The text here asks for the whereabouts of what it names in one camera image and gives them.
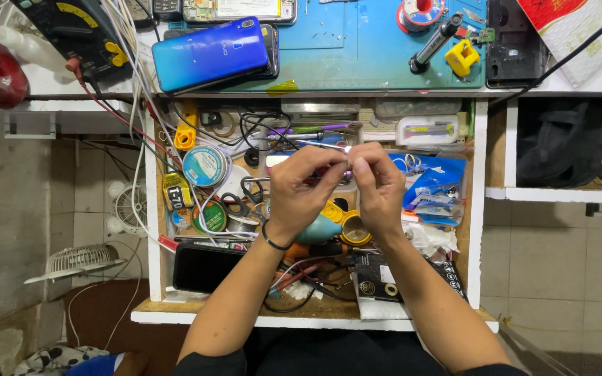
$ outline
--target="red probe wire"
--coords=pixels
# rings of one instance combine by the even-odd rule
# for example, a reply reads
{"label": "red probe wire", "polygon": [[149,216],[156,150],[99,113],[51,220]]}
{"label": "red probe wire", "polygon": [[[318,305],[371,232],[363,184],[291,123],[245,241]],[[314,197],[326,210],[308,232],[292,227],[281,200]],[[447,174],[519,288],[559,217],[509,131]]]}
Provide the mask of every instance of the red probe wire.
{"label": "red probe wire", "polygon": [[[129,124],[129,122],[127,120],[125,120],[123,117],[121,117],[117,113],[113,112],[113,110],[111,110],[110,108],[106,107],[103,103],[101,103],[101,101],[99,101],[98,98],[96,98],[96,96],[93,93],[90,92],[90,90],[88,89],[87,85],[85,84],[85,81],[83,81],[83,74],[80,72],[80,64],[79,64],[78,59],[76,59],[74,57],[74,58],[68,60],[66,62],[66,65],[64,67],[66,68],[66,70],[68,70],[69,72],[72,72],[74,75],[76,75],[76,79],[78,80],[78,83],[80,83],[80,86],[83,88],[83,90],[85,90],[86,93],[88,93],[88,96],[92,100],[94,100],[95,102],[97,102],[97,104],[99,104],[99,106],[101,106],[102,108],[104,108],[111,115],[113,115],[113,116],[117,117],[118,119],[120,119],[124,124],[127,124],[127,126],[130,126],[130,124]],[[157,141],[155,141],[155,139],[153,139],[152,137],[148,136],[145,132],[141,131],[137,127],[135,127],[133,125],[131,125],[131,127],[136,132],[138,132],[139,134],[143,135],[146,139],[148,139],[153,144],[155,144],[159,149],[162,149],[162,151],[164,153],[166,153],[166,155],[168,155],[174,162],[176,162],[176,164],[178,164],[178,166],[182,166],[183,165],[182,163],[180,163],[180,161],[178,160],[178,158],[173,157],[173,155],[168,150],[166,150],[166,148],[164,148]]]}

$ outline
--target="solder wire spool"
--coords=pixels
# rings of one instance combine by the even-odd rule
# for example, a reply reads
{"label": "solder wire spool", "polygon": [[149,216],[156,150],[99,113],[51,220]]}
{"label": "solder wire spool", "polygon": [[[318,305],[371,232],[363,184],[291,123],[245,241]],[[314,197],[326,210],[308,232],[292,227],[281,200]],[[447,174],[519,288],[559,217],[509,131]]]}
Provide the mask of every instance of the solder wire spool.
{"label": "solder wire spool", "polygon": [[426,30],[443,14],[445,0],[403,0],[397,9],[396,23],[402,32]]}

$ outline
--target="phone back cover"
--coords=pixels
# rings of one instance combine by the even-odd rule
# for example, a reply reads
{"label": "phone back cover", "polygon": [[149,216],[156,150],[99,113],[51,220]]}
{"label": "phone back cover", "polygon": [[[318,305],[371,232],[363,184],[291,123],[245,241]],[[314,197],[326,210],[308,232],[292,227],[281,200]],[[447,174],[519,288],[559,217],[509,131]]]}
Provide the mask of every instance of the phone back cover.
{"label": "phone back cover", "polygon": [[[254,23],[244,28],[246,21]],[[160,88],[173,92],[262,70],[268,54],[256,17],[245,17],[155,43]]]}

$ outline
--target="black bracelet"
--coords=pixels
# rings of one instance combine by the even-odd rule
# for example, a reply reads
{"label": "black bracelet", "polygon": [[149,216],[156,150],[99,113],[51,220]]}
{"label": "black bracelet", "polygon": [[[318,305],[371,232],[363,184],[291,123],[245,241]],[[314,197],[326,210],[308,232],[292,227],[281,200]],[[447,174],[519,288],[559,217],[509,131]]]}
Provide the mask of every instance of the black bracelet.
{"label": "black bracelet", "polygon": [[268,238],[268,236],[266,235],[266,224],[268,224],[268,222],[266,222],[263,226],[262,226],[262,236],[263,239],[268,243],[268,245],[271,245],[273,248],[277,249],[277,250],[281,250],[281,251],[287,251],[292,247],[292,244],[294,244],[294,242],[290,243],[288,246],[286,247],[281,247],[278,244],[275,244],[271,241],[271,239]]}

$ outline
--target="white fan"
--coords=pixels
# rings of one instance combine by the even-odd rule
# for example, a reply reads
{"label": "white fan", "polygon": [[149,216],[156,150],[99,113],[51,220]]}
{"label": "white fan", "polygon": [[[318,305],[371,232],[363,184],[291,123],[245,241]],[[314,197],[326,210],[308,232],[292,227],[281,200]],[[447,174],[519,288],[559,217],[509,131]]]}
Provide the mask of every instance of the white fan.
{"label": "white fan", "polygon": [[[134,209],[136,214],[143,222],[143,225],[148,224],[148,204],[145,195],[145,184],[136,183],[136,192],[134,193]],[[120,234],[128,232],[130,234],[146,237],[147,233],[138,222],[132,209],[132,190],[134,184],[132,182],[123,183],[121,181],[112,181],[106,187],[108,195],[113,197],[113,204],[110,207],[112,217],[106,220],[106,228],[108,231]]]}
{"label": "white fan", "polygon": [[118,250],[112,245],[97,244],[66,248],[50,256],[46,263],[46,273],[43,276],[29,278],[25,283],[56,280],[90,270],[108,268],[126,261],[120,258]]}

